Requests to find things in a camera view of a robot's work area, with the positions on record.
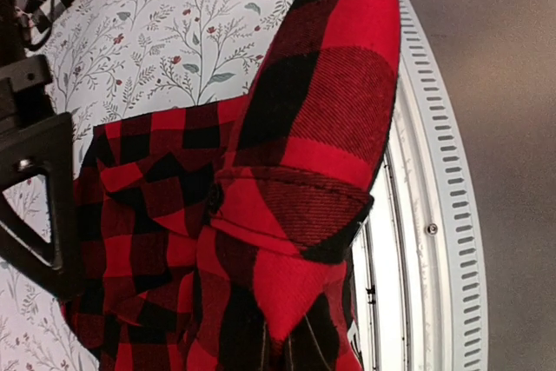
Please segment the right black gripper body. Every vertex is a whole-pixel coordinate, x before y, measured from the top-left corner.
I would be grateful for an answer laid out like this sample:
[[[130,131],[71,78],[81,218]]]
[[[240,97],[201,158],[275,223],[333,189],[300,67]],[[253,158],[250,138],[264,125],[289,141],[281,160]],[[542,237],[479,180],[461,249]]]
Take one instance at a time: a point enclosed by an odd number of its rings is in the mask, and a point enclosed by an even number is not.
[[[44,122],[55,115],[45,87],[52,83],[47,58],[34,55],[1,68],[1,139],[51,145]]]

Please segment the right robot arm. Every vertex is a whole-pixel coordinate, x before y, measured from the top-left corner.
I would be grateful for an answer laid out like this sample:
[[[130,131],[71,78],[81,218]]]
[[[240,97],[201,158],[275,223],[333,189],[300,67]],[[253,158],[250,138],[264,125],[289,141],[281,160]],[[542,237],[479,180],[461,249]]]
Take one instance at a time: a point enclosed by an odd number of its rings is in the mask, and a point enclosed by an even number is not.
[[[45,88],[45,56],[23,35],[15,0],[1,0],[1,189],[43,176],[50,233],[45,241],[1,201],[1,256],[61,301],[83,292],[84,266],[73,196],[72,117],[56,114]]]

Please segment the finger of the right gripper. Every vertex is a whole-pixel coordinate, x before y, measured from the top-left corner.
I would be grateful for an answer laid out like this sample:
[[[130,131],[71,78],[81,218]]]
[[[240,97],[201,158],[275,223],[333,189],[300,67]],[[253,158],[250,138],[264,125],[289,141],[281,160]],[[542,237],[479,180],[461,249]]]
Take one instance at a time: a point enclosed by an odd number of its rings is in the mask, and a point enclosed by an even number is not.
[[[1,138],[1,190],[44,179],[50,238],[44,240],[1,197],[1,257],[60,300],[84,289],[73,189],[72,117],[65,112]]]

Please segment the red black plaid shirt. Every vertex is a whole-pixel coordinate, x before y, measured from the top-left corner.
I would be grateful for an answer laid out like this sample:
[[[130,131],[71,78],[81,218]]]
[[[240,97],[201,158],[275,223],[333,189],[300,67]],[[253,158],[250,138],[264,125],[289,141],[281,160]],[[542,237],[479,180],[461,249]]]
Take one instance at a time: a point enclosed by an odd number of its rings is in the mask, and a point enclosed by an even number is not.
[[[352,242],[400,60],[398,0],[294,0],[245,96],[95,128],[76,179],[102,370],[358,370]]]

